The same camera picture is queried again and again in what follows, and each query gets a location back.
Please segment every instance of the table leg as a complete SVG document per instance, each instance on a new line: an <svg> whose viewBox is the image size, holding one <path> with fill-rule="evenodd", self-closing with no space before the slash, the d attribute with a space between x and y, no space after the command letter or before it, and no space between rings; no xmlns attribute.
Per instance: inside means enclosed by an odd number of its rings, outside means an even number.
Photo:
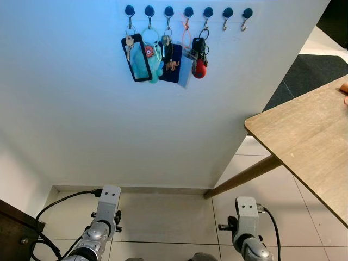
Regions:
<svg viewBox="0 0 348 261"><path fill-rule="evenodd" d="M208 190L205 193L204 198L211 198L229 189L242 185L247 181L265 174L266 172L269 172L276 167L279 167L280 165L282 165L282 163L275 156L270 155L267 158L259 161L258 163L248 167L246 170L242 171L236 176L230 178L228 181L225 181L215 189Z"/></svg>

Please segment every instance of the black power cable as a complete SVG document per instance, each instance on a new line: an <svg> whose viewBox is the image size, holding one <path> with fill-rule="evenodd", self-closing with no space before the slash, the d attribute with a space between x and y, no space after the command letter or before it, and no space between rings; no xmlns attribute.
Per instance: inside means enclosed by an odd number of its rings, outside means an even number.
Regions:
<svg viewBox="0 0 348 261"><path fill-rule="evenodd" d="M281 261L282 260L282 258L281 258L281 239L279 237L279 231L278 231L276 220L274 219L271 212L267 208L264 207L263 210L266 211L270 215L272 223L274 225L274 229L276 231L276 237L277 237L278 261Z"/></svg>
<svg viewBox="0 0 348 261"><path fill-rule="evenodd" d="M42 243L42 244L45 244L45 245L49 246L52 249L52 251L54 252L55 256L58 258L58 261L61 261L62 259L64 259L69 254L69 252L74 248L74 246L77 244L77 242L79 242L81 240L81 238L82 238L82 237L79 237L74 242L74 244L72 244L72 246L69 248L69 250L63 256L61 256L60 250L54 245L54 243L52 241L50 241L42 232L39 231L38 223L39 223L40 216L46 210L48 210L50 207L52 207L52 206L54 206L54 205L56 205L56 204L58 204L58 203L60 203L62 201L68 200L69 198L72 198L72 197L75 197L75 196L78 196L78 195L82 195L82 194L94 194L96 197L100 197L101 191L102 191L102 189L88 190L88 191L81 191L81 192L72 194L70 196L66 196L66 197L62 198L61 200L57 200L57 201L53 202L52 204L48 205L47 207L45 207L42 211L40 211L38 213L38 215L36 216L36 219L35 219L35 230L36 230L37 234L42 239L35 240L30 245L30 253L31 253L32 258L35 261L40 261L36 256L34 256L34 247L35 247L36 243Z"/></svg>

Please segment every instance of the baseboard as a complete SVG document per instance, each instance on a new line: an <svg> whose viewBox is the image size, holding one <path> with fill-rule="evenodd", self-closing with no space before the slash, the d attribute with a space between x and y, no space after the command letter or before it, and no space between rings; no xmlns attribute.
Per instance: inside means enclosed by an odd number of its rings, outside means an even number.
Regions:
<svg viewBox="0 0 348 261"><path fill-rule="evenodd" d="M76 185L55 185L59 192L79 192L83 190L101 189L102 186L76 186ZM203 195L208 188L160 188L160 187L123 187L123 193L153 193L153 194L183 194L183 195Z"/></svg>

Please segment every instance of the wooden table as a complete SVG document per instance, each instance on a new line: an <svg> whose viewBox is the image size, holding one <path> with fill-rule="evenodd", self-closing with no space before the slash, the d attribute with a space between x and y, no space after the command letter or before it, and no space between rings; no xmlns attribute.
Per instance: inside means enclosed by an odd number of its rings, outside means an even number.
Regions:
<svg viewBox="0 0 348 261"><path fill-rule="evenodd" d="M348 75L251 117L245 128L271 155L209 190L209 198L280 165L348 227Z"/></svg>

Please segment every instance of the dark floor mat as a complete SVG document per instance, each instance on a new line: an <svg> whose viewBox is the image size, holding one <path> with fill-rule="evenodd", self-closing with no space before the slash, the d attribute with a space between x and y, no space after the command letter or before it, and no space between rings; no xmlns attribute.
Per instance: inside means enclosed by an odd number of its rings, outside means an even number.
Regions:
<svg viewBox="0 0 348 261"><path fill-rule="evenodd" d="M348 64L339 56L299 54L263 111L346 74Z"/></svg>

